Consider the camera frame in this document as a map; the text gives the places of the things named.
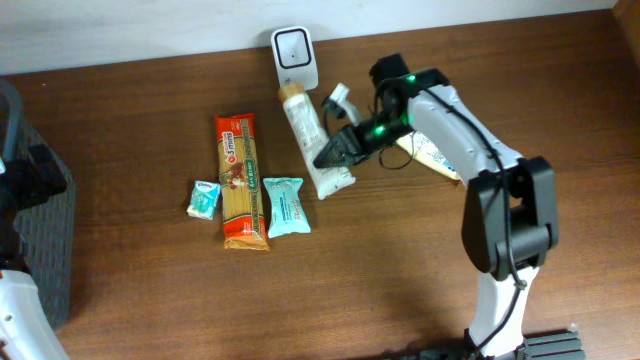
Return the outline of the white tube brown cap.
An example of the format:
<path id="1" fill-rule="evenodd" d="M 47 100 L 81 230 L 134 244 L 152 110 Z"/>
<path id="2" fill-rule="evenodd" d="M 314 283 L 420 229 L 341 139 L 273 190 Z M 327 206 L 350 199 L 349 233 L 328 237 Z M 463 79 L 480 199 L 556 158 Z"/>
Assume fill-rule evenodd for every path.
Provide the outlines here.
<path id="1" fill-rule="evenodd" d="M 313 162 L 329 142 L 321 127 L 317 112 L 300 83 L 291 83 L 278 90 L 278 96 L 288 122 L 301 150 L 305 165 L 317 192 L 324 200 L 337 191 L 355 183 L 356 178 L 346 167 L 317 168 Z"/>

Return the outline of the teal wet wipes pack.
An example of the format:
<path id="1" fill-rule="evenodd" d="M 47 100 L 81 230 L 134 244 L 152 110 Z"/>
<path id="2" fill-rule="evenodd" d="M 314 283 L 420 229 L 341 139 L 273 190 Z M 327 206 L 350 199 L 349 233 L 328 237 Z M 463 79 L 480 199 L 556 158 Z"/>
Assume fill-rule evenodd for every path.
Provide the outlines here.
<path id="1" fill-rule="evenodd" d="M 292 233 L 310 233 L 311 227 L 302 208 L 299 190 L 302 178 L 265 178 L 264 186 L 271 202 L 270 238 Z"/>

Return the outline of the orange spaghetti packet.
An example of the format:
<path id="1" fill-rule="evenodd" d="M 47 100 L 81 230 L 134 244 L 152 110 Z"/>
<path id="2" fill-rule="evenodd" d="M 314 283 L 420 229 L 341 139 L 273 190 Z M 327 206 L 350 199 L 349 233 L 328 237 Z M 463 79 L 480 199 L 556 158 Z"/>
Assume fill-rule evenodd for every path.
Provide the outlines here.
<path id="1" fill-rule="evenodd" d="M 254 114 L 215 118 L 224 247 L 269 251 Z"/>

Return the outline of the small teal tissue pack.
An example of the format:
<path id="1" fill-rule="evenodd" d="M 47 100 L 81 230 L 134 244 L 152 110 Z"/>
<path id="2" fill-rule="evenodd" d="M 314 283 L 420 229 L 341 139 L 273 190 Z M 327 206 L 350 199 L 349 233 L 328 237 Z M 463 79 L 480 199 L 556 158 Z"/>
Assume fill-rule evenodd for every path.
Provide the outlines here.
<path id="1" fill-rule="evenodd" d="M 218 183 L 196 181 L 187 207 L 187 214 L 199 219 L 212 220 L 220 194 L 221 187 Z"/>

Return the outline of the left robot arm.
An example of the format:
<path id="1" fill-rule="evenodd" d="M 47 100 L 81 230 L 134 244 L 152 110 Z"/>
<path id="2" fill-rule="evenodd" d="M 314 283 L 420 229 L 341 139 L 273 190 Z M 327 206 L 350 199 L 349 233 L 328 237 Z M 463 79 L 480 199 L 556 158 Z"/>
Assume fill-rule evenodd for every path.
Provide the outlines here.
<path id="1" fill-rule="evenodd" d="M 64 192 L 67 181 L 49 148 L 31 146 L 29 154 L 29 159 L 3 164 L 1 172 L 1 357 L 66 359 L 44 313 L 26 262 L 24 238 L 14 221 L 19 211 Z"/>

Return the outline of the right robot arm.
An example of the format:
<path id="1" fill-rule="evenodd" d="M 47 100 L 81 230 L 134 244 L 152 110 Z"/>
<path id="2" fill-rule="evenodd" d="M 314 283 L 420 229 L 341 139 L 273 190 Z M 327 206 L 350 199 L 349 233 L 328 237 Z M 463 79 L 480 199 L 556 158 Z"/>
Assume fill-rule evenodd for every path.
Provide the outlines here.
<path id="1" fill-rule="evenodd" d="M 522 321 L 530 286 L 558 243 L 554 172 L 542 157 L 527 159 L 493 135 L 464 105 L 437 68 L 412 72 L 399 54 L 370 69 L 368 118 L 337 86 L 324 115 L 349 118 L 315 156 L 317 168 L 351 167 L 411 133 L 426 136 L 466 188 L 461 237 L 479 272 L 474 319 L 465 331 L 466 359 L 522 359 Z"/>

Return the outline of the grey arm base mount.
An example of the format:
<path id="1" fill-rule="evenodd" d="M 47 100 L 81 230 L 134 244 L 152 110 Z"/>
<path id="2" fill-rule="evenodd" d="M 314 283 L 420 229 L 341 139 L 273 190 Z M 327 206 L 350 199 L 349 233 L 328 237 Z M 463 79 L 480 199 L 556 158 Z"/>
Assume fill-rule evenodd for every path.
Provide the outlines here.
<path id="1" fill-rule="evenodd" d="M 585 360 L 586 353 L 578 332 L 524 338 L 524 360 Z"/>

